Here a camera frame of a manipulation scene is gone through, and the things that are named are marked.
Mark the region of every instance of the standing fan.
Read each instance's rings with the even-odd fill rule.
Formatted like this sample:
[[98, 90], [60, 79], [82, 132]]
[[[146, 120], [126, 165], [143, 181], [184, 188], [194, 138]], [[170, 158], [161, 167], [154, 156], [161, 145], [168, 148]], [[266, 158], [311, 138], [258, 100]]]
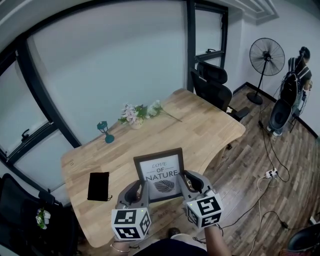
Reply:
[[[264, 75], [274, 76], [284, 68], [285, 53], [276, 41], [260, 38], [251, 45], [250, 61], [253, 68], [261, 74], [259, 90]], [[246, 97], [249, 101], [261, 105], [263, 101], [258, 95], [258, 90], [255, 93], [249, 92]]]

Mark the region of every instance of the flower bouquet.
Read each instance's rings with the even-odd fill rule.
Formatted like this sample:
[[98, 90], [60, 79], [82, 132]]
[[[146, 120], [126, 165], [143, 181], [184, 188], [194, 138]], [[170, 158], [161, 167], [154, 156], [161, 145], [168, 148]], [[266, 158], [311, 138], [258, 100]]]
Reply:
[[121, 118], [119, 118], [118, 120], [122, 124], [129, 123], [130, 126], [136, 130], [142, 126], [145, 119], [154, 118], [161, 113], [166, 114], [179, 122], [182, 122], [181, 120], [166, 112], [162, 108], [160, 100], [156, 100], [149, 107], [144, 105], [132, 106], [130, 104], [126, 104], [125, 108], [122, 110]]
[[43, 229], [46, 230], [47, 229], [47, 225], [49, 224], [49, 219], [51, 217], [51, 214], [46, 211], [44, 208], [40, 208], [36, 211], [36, 223], [37, 225]]

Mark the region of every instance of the wooden floor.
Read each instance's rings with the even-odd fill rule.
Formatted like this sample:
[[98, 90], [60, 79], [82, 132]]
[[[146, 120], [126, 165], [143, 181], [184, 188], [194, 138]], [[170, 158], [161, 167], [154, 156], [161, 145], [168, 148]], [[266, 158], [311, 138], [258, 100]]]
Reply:
[[[204, 173], [223, 198], [224, 212], [220, 223], [222, 227], [232, 224], [257, 201], [257, 180], [272, 168], [267, 158], [262, 130], [258, 126], [260, 107], [246, 97], [250, 91], [251, 89], [245, 86], [233, 96], [230, 104], [237, 110], [246, 106], [250, 108], [248, 116], [241, 121], [246, 127], [245, 134], [232, 143], [231, 150], [224, 152], [218, 169], [214, 171], [214, 166], [209, 166]], [[263, 97], [262, 109], [268, 104], [261, 114], [264, 125], [267, 124], [274, 103]], [[265, 142], [272, 163], [281, 178], [286, 180], [288, 173], [272, 152], [269, 137], [265, 137]], [[271, 142], [279, 160], [288, 167], [290, 180], [287, 183], [279, 179], [271, 182], [260, 201], [261, 214], [273, 210], [288, 223], [289, 228], [307, 226], [310, 216], [320, 212], [320, 146], [299, 122], [292, 133], [285, 130], [281, 137], [271, 137]], [[260, 187], [264, 191], [267, 185], [268, 181], [262, 181]], [[165, 238], [168, 228], [171, 227], [177, 227], [182, 233], [197, 236], [199, 239], [204, 238], [204, 233], [197, 233], [193, 224], [188, 222], [180, 198], [168, 201], [152, 212], [151, 220], [151, 228], [157, 232], [139, 243], [140, 250], [158, 239]], [[258, 227], [259, 208], [256, 205], [235, 225], [224, 229], [224, 239], [233, 255], [246, 256], [250, 252]], [[276, 215], [268, 213], [262, 221], [251, 255], [278, 255], [280, 249], [286, 247], [290, 237], [297, 231], [299, 230], [283, 229]], [[108, 255], [110, 244], [93, 248], [85, 241], [79, 244], [78, 249], [83, 255]]]

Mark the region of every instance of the teal lantern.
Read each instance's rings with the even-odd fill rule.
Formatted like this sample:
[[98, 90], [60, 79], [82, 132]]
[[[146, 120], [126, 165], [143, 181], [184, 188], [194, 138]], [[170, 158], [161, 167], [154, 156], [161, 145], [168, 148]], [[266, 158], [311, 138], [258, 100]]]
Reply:
[[97, 129], [105, 134], [105, 142], [106, 143], [111, 143], [115, 140], [115, 137], [111, 134], [108, 133], [108, 124], [107, 121], [101, 121], [96, 125]]

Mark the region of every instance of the framed sign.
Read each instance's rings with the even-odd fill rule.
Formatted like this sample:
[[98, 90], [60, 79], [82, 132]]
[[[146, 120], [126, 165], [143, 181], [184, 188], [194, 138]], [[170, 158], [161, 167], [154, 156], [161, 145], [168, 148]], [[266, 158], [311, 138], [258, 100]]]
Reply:
[[178, 174], [184, 171], [182, 148], [175, 148], [133, 158], [141, 181], [148, 182], [149, 202], [181, 196]]

